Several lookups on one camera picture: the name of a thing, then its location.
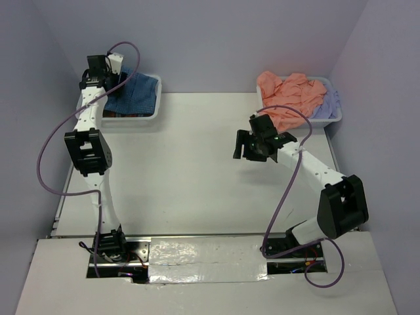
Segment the lavender cloth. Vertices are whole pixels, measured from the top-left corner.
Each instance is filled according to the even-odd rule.
[[[333,119],[337,118],[337,107],[340,107],[339,93],[332,87],[325,85],[327,93],[324,95],[324,103],[315,107],[310,119]]]

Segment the lavender wall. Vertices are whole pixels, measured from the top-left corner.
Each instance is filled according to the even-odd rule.
[[[50,231],[58,198],[42,190],[35,162],[43,140],[75,107],[77,78],[30,0],[0,3],[0,313],[14,314],[36,239]],[[67,175],[61,137],[43,163],[46,181]]]
[[[369,0],[331,81],[343,103],[333,146],[364,180],[369,230],[399,314],[420,294],[420,1]]]
[[[125,39],[166,92],[253,92],[264,70],[328,75],[367,0],[34,2],[78,74]]]

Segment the white plastic tray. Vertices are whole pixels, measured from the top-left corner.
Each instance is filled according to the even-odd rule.
[[[329,88],[332,89],[332,84],[329,81],[329,79],[326,79],[324,77],[308,77],[309,80],[319,80],[321,81],[324,85],[329,85]],[[263,97],[261,95],[261,89],[257,84],[257,98],[258,98],[258,102],[259,102],[259,107],[263,108],[264,104],[263,104]],[[336,121],[340,121],[342,118],[341,115],[341,108],[338,107],[337,108],[337,118],[333,118],[333,119],[309,119],[310,123],[312,124],[313,128],[324,128],[326,126],[328,126],[330,123],[335,123]],[[306,123],[296,127],[296,128],[308,128],[308,125]]]
[[[130,126],[132,127],[133,123],[139,123],[141,125],[147,125],[150,123],[150,121],[155,118],[158,115],[159,107],[160,107],[160,98],[162,94],[162,79],[160,76],[156,74],[147,74],[144,73],[144,75],[147,75],[149,77],[153,77],[154,79],[157,79],[157,84],[155,86],[155,93],[156,93],[156,104],[155,104],[155,112],[153,115],[148,117],[103,117],[102,118],[102,127],[124,127],[124,126]],[[79,102],[77,103],[76,108],[80,108],[82,103],[82,97],[80,94]]]

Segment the blue towel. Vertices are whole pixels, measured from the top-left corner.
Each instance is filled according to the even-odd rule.
[[[333,119],[337,118],[337,107],[340,107],[339,93],[331,86],[324,84],[327,93],[324,95],[324,103],[315,107],[310,119]]]
[[[133,71],[122,66],[121,71],[130,75]],[[157,79],[136,73],[128,81],[120,97],[110,95],[105,110],[123,115],[152,115],[155,112]]]

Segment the white table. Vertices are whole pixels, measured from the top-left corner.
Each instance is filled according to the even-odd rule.
[[[151,126],[103,129],[113,156],[110,184],[126,235],[263,233],[290,179],[273,161],[232,159],[238,129],[249,130],[255,93],[163,94]],[[307,129],[291,132],[299,140]],[[334,168],[323,129],[305,147]],[[69,192],[86,190],[73,170]],[[273,232],[316,215],[319,195],[297,180]],[[64,198],[56,236],[92,236],[89,196]]]
[[[338,239],[346,272],[329,289],[311,287],[302,274],[278,274],[260,282],[185,285],[86,279],[89,254],[77,245],[79,240],[39,241],[16,315],[396,315],[368,232],[351,232]],[[326,284],[337,277],[339,265],[334,249],[325,245],[323,249],[329,273],[310,277]]]
[[[126,234],[263,233],[291,171],[274,162],[233,160],[236,131],[248,129],[256,94],[163,94],[152,126],[108,129],[114,155],[111,188]],[[306,130],[294,130],[301,140]],[[331,168],[324,130],[306,149]],[[72,171],[68,191],[86,189]],[[275,232],[313,217],[318,198],[297,181]],[[96,219],[87,196],[60,203],[56,236],[38,243],[17,315],[44,314],[338,314],[395,315],[387,281],[368,232],[338,239],[346,259],[343,279],[317,289],[302,274],[278,274],[248,283],[133,284],[127,279],[87,279]],[[337,253],[323,244],[328,273],[311,274],[325,284],[337,277]]]

